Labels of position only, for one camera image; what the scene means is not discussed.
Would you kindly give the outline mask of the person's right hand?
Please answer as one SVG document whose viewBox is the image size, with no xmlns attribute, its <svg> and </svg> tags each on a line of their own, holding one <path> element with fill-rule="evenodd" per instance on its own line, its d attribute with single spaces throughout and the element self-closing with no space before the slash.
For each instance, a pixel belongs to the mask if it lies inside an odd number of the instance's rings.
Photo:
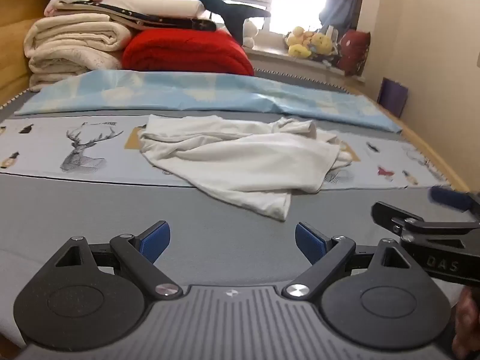
<svg viewBox="0 0 480 360">
<path fill-rule="evenodd" d="M 479 307 L 470 287 L 464 287 L 456 303 L 455 337 L 451 349 L 457 359 L 479 351 Z"/>
</svg>

